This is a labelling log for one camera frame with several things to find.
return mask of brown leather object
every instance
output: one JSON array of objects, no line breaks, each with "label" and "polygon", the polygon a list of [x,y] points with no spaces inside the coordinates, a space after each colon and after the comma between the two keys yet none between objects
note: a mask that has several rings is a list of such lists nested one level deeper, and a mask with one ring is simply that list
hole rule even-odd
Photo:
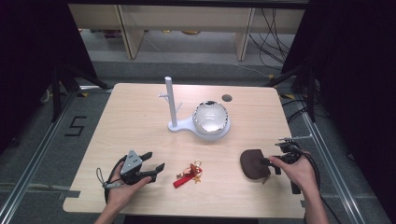
[{"label": "brown leather object", "polygon": [[260,149],[248,149],[241,155],[241,166],[245,176],[250,179],[260,179],[271,174],[270,169],[260,160],[264,159]]}]

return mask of red key chain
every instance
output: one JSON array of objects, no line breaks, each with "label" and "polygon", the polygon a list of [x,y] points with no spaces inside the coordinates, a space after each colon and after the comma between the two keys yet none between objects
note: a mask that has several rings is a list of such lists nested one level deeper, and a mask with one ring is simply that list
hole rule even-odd
[{"label": "red key chain", "polygon": [[177,175],[177,178],[179,178],[179,180],[173,183],[174,187],[177,188],[191,179],[195,180],[195,184],[197,182],[201,182],[201,174],[202,174],[202,169],[200,168],[201,164],[202,164],[201,161],[195,161],[194,164],[191,163],[189,168],[186,168],[183,171],[183,173]]}]

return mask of red object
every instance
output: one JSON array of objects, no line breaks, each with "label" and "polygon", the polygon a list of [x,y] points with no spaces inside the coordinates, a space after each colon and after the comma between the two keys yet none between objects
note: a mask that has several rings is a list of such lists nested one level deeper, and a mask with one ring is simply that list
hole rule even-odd
[{"label": "red object", "polygon": [[179,180],[174,182],[174,187],[177,188],[180,185],[183,185],[184,183],[186,183],[187,181],[193,179],[196,175],[200,174],[202,172],[201,168],[196,168],[193,164],[191,164],[191,170],[192,172],[190,172],[187,175],[184,175],[183,177],[181,177]]}]

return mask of white base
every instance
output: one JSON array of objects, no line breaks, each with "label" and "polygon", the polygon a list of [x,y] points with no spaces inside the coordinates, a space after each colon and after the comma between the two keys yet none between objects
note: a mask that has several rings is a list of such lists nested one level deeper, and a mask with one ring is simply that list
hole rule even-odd
[{"label": "white base", "polygon": [[194,133],[195,135],[197,135],[198,137],[200,137],[206,141],[216,141],[216,140],[220,139],[225,134],[227,134],[228,131],[230,131],[230,127],[231,127],[230,118],[228,118],[227,124],[224,127],[224,129],[222,130],[222,132],[218,133],[218,134],[202,134],[202,133],[200,133],[194,126],[194,123],[192,121],[192,116],[187,119],[178,119],[176,127],[173,127],[172,121],[170,121],[168,123],[168,129],[172,133],[188,131],[188,132]]}]

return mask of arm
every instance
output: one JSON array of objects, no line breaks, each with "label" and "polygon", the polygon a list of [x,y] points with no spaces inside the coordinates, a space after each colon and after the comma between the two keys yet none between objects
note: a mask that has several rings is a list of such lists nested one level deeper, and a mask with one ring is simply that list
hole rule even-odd
[{"label": "arm", "polygon": [[[120,170],[123,165],[123,162],[119,164],[114,172],[113,177],[111,178],[112,181],[120,179]],[[116,187],[114,189],[110,189],[108,193],[108,200],[105,209],[103,210],[102,214],[99,218],[96,219],[94,222],[95,224],[110,224],[113,222],[114,218],[119,214],[119,212],[124,208],[129,201],[131,201],[134,194],[144,186],[146,186],[149,181],[151,180],[150,176],[147,176],[141,179],[134,185],[126,185],[121,182],[121,186]]]},{"label": "arm", "polygon": [[315,179],[314,170],[309,161],[302,156],[294,164],[286,164],[275,157],[269,157],[270,162],[281,168],[288,178],[296,184],[304,195],[305,218],[309,223],[329,223]]}]

